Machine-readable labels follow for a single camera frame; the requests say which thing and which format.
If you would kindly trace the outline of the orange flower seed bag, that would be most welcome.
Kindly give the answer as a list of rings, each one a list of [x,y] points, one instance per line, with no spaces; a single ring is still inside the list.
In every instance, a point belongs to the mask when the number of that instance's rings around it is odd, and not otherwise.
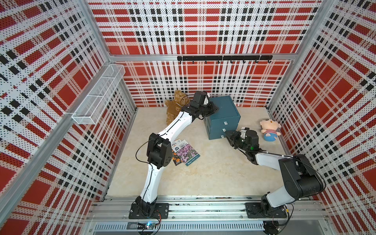
[[[178,155],[178,152],[181,149],[181,146],[182,146],[182,141],[180,139],[175,140],[171,145],[172,153],[173,153],[172,160],[173,160],[175,165],[179,165],[182,162],[181,159],[180,159],[180,156]]]

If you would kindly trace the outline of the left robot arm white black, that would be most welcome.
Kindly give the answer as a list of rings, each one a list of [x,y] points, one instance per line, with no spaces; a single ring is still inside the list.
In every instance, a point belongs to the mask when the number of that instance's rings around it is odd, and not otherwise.
[[[142,213],[151,217],[155,211],[158,197],[158,187],[165,168],[172,160],[172,143],[179,134],[195,119],[203,119],[214,114],[218,108],[210,101],[210,95],[205,91],[195,92],[193,99],[182,107],[177,117],[158,134],[152,133],[147,144],[146,155],[148,173],[145,186],[135,200]]]

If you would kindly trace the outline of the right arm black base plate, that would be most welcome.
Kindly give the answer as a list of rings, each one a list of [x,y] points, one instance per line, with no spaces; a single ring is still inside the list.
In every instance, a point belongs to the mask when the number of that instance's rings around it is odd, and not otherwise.
[[[245,210],[248,218],[287,218],[284,206],[273,208],[264,202],[246,203]]]

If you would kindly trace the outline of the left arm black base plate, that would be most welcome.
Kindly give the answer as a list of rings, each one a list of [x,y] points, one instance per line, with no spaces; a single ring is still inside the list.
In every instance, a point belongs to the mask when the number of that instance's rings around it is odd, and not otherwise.
[[[133,203],[129,212],[129,219],[161,218],[167,219],[169,214],[168,203],[156,203],[154,205],[138,205]]]

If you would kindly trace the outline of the purple flower seed bag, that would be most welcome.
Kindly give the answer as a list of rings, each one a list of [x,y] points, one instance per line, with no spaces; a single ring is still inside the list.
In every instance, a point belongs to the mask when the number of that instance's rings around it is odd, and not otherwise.
[[[186,166],[191,165],[200,157],[200,154],[186,140],[182,140],[182,146],[178,155],[182,161],[181,164],[185,164]]]

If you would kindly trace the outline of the teal drawer cabinet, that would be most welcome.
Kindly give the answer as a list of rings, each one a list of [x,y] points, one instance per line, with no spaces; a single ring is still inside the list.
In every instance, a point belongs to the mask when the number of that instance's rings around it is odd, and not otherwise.
[[[236,130],[241,118],[230,96],[210,98],[218,108],[216,112],[204,118],[209,140],[225,138],[225,132]]]

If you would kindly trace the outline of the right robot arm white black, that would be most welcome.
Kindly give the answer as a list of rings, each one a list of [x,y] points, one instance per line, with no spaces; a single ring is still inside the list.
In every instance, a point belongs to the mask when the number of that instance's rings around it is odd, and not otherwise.
[[[305,155],[285,156],[259,147],[259,137],[249,128],[229,130],[225,137],[231,147],[243,153],[255,165],[266,166],[281,173],[284,185],[261,198],[260,212],[271,215],[284,205],[321,193],[325,184]]]

